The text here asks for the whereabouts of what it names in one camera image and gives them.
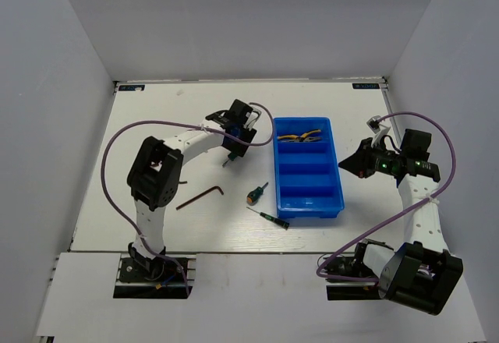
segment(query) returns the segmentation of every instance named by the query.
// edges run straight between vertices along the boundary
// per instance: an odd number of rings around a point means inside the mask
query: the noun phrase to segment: black label
[[[379,90],[378,83],[352,83],[354,90]]]
[[[144,91],[145,84],[123,84],[118,87],[118,91]]]

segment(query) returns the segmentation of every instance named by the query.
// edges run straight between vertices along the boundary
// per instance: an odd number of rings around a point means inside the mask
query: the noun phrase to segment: robotic arm
[[[250,143],[257,134],[253,125],[260,115],[258,109],[235,100],[227,111],[208,115],[201,127],[218,129]],[[177,193],[182,166],[219,146],[229,150],[231,158],[243,157],[248,149],[220,133],[203,130],[188,130],[166,140],[149,136],[142,143],[126,182],[135,202],[136,223],[156,253],[165,254],[166,251],[163,241],[165,209]],[[138,235],[129,244],[129,255],[151,279],[161,274],[163,260],[147,251]]]
[[[404,209],[438,189],[438,166],[428,162],[431,134],[407,129],[398,153],[384,144],[389,128],[375,118],[368,125],[375,137],[362,140],[359,149],[339,163],[340,168],[360,178],[375,172],[392,175]],[[327,268],[329,274],[360,278],[375,274],[381,299],[433,315],[444,308],[463,272],[461,259],[449,253],[433,200],[404,216],[404,244],[397,252],[385,243],[366,239],[357,244],[353,259],[335,260]]]

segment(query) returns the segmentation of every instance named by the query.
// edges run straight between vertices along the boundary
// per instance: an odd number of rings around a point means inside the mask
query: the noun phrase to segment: brown hex wrench
[[[220,193],[223,195],[224,192],[222,191],[222,189],[220,188],[220,186],[213,186],[211,187],[210,189],[207,189],[206,191],[204,191],[203,193],[200,193],[199,195],[196,195],[195,197],[193,197],[191,200],[187,200],[185,203],[182,203],[180,204],[178,207],[176,207],[176,210],[179,210],[179,209],[182,209],[184,208],[185,206],[191,204],[191,203],[194,203],[196,200],[200,199],[201,197],[207,195],[208,193],[210,193],[211,191],[215,191],[215,190],[218,190],[220,191]]]

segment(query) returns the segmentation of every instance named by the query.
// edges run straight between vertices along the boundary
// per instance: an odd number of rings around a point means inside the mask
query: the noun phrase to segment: gray wall
[[[441,197],[442,224],[449,246],[464,260],[491,342],[499,342],[498,9],[499,0],[432,0],[390,79],[395,109],[429,115],[455,144],[458,170]],[[448,172],[441,137],[430,150]]]
[[[31,341],[112,83],[68,0],[0,0],[0,341]]]
[[[114,80],[390,74],[430,0],[70,0]]]

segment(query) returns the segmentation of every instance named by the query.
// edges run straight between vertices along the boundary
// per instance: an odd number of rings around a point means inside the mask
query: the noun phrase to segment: blue tray
[[[278,217],[333,218],[345,208],[329,118],[274,118]],[[278,136],[322,130],[317,142],[284,143]]]

